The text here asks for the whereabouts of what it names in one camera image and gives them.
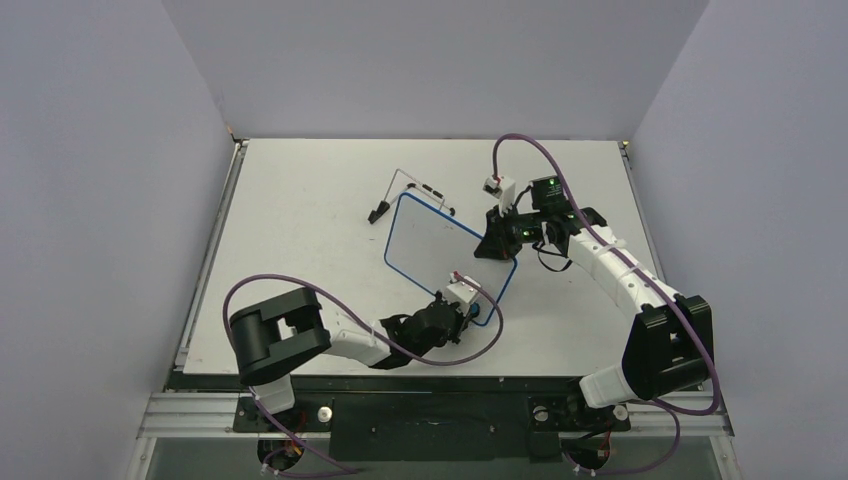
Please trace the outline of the blue framed whiteboard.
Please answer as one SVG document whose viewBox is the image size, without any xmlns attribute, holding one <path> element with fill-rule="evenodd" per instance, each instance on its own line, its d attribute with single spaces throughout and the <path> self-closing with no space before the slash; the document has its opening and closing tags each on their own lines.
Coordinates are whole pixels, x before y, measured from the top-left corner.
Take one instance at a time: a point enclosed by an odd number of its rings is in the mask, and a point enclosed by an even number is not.
<svg viewBox="0 0 848 480">
<path fill-rule="evenodd" d="M 500 301 L 518 261 L 477 258 L 483 235 L 421 198 L 402 193 L 395 206 L 384 262 L 429 294 L 446 286 L 458 272 Z"/>
</svg>

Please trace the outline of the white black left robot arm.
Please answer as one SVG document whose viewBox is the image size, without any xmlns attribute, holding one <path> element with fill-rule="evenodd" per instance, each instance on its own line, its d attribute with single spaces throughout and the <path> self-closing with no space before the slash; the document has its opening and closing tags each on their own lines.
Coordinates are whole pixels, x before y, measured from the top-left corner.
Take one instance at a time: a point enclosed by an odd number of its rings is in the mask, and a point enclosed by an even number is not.
<svg viewBox="0 0 848 480">
<path fill-rule="evenodd" d="M 459 342 L 480 313 L 478 298 L 469 284 L 453 283 L 415 313 L 396 314 L 362 329 L 346 314 L 323 314 L 312 289 L 278 295 L 228 319 L 240 382 L 258 400 L 260 418 L 272 429 L 285 430 L 298 416 L 294 370 L 322 354 L 377 370 L 406 366 L 415 356 Z"/>
</svg>

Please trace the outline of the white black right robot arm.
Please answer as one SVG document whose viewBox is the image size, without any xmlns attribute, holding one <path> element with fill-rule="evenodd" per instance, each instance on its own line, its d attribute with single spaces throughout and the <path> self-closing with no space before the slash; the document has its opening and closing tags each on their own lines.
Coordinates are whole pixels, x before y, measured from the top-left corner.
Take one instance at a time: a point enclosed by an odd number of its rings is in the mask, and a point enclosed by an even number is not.
<svg viewBox="0 0 848 480">
<path fill-rule="evenodd" d="M 560 179 L 543 177 L 527 188 L 532 209 L 520 213 L 520 193 L 505 176 L 488 177 L 483 189 L 497 205 L 486 213 L 486 231 L 474 251 L 480 259 L 510 260 L 523 245 L 549 243 L 582 268 L 618 307 L 631 327 L 621 359 L 582 377 L 564 400 L 566 418 L 578 427 L 598 420 L 604 407 L 653 400 L 710 378 L 711 309 L 700 296 L 686 298 L 660 281 L 627 250 L 592 208 L 577 209 Z"/>
</svg>

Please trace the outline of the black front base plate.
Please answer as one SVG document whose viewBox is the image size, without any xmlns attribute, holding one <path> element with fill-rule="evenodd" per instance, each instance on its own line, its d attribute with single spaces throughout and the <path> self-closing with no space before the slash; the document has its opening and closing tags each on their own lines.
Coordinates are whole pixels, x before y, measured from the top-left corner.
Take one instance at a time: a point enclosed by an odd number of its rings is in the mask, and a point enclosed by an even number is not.
<svg viewBox="0 0 848 480">
<path fill-rule="evenodd" d="M 177 393 L 235 394 L 237 433 L 326 434 L 342 462 L 555 461 L 562 447 L 593 449 L 631 428 L 624 407 L 587 407 L 575 377 L 301 375 L 292 385 L 293 406 L 268 420 L 233 375 L 174 372 L 166 383 Z"/>
</svg>

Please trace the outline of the aluminium table edge rail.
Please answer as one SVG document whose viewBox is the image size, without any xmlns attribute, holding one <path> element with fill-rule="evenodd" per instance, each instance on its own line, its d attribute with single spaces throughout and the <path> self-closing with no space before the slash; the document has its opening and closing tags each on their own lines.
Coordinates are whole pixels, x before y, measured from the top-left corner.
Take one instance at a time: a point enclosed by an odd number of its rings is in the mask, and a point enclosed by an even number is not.
<svg viewBox="0 0 848 480">
<path fill-rule="evenodd" d="M 232 202 L 232 196 L 236 189 L 244 157 L 249 148 L 249 143 L 250 139 L 240 139 L 235 143 L 224 186 L 213 218 L 212 228 L 204 250 L 201 268 L 192 294 L 186 322 L 173 360 L 173 371 L 181 371 L 187 362 L 190 343 L 195 330 L 198 314 L 205 295 L 208 279 L 214 265 L 221 234 Z"/>
</svg>

